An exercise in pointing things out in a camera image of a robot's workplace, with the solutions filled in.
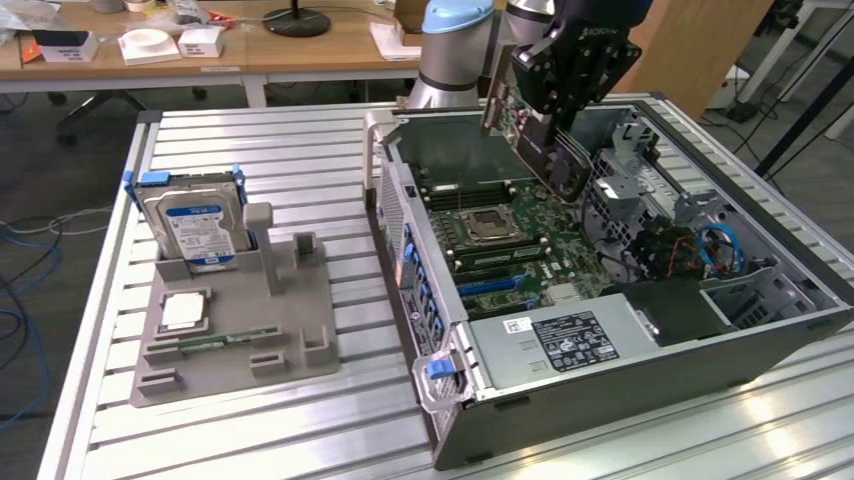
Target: circuit board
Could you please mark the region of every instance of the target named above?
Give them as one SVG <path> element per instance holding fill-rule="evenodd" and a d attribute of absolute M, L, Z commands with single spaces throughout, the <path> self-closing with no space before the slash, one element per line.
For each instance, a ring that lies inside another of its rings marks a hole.
<path fill-rule="evenodd" d="M 534 181 L 514 186 L 517 193 L 510 203 L 431 212 L 434 232 L 446 250 L 465 252 L 478 247 L 487 250 L 485 245 L 491 245 L 486 252 L 447 259 L 470 319 L 595 298 L 613 285 L 593 246 L 574 228 L 566 204 Z M 473 221 L 478 214 L 487 225 L 481 231 Z M 498 238 L 483 240 L 489 233 Z M 502 249 L 502 238 L 522 246 Z M 475 262 L 459 260 L 475 255 L 479 255 Z M 487 263 L 475 264 L 487 259 Z M 478 292 L 481 285 L 495 285 L 481 280 L 482 273 L 514 279 L 513 287 L 469 294 Z"/>

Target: blue pcie slot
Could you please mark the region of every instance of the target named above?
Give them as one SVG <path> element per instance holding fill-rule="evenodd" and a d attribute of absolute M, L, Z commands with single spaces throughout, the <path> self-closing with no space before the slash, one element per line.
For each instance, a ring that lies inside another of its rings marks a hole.
<path fill-rule="evenodd" d="M 494 282 L 486 282 L 478 285 L 465 285 L 462 287 L 457 287 L 457 292 L 459 293 L 461 297 L 466 297 L 470 295 L 479 295 L 482 293 L 513 290 L 514 288 L 519 288 L 522 286 L 522 282 L 525 282 L 526 276 L 527 275 L 522 274 L 503 280 L 495 280 Z"/>

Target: white box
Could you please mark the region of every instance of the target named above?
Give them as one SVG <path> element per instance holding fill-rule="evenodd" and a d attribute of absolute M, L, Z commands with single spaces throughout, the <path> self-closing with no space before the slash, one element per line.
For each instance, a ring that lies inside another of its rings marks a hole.
<path fill-rule="evenodd" d="M 178 51 L 175 40 L 172 40 L 172 37 L 166 35 L 164 32 L 147 30 L 146 33 L 160 34 L 162 37 L 159 36 L 156 38 L 156 43 L 144 46 L 136 45 L 128 40 L 130 35 L 142 32 L 142 30 L 132 30 L 119 37 L 119 48 L 122 49 L 122 57 L 124 58 L 126 65 L 146 65 L 148 63 L 182 59 L 182 53 Z"/>
<path fill-rule="evenodd" d="M 95 34 L 90 32 L 83 45 L 80 46 L 44 46 L 39 45 L 42 49 L 42 56 L 46 62 L 91 62 L 95 60 L 95 53 L 98 53 L 98 38 Z"/>
<path fill-rule="evenodd" d="M 219 57 L 223 54 L 222 27 L 191 28 L 178 40 L 178 48 L 186 57 Z"/>
<path fill-rule="evenodd" d="M 726 78 L 721 83 L 721 88 L 718 89 L 716 96 L 712 98 L 706 108 L 709 110 L 721 110 L 728 108 L 736 101 L 738 92 L 745 88 L 745 85 L 748 85 L 748 80 L 750 80 L 750 74 L 733 65 L 733 68 L 730 68 L 730 72 L 726 74 Z"/>

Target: hard drive label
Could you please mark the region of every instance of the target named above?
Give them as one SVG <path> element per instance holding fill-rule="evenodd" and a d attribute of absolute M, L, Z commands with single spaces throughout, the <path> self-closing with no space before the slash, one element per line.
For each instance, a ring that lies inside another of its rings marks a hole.
<path fill-rule="evenodd" d="M 619 358 L 593 312 L 534 322 L 534 332 L 559 372 Z"/>
<path fill-rule="evenodd" d="M 170 208 L 170 227 L 184 259 L 198 265 L 227 262 L 235 256 L 228 230 L 220 227 L 226 218 L 223 207 L 200 205 Z"/>

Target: hard drive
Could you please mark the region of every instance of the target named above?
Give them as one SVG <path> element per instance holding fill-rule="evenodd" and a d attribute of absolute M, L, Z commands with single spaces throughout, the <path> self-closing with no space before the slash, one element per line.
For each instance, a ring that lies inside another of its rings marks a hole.
<path fill-rule="evenodd" d="M 162 259 L 183 258 L 194 273 L 236 268 L 235 253 L 253 249 L 238 168 L 200 175 L 146 172 L 131 191 Z"/>

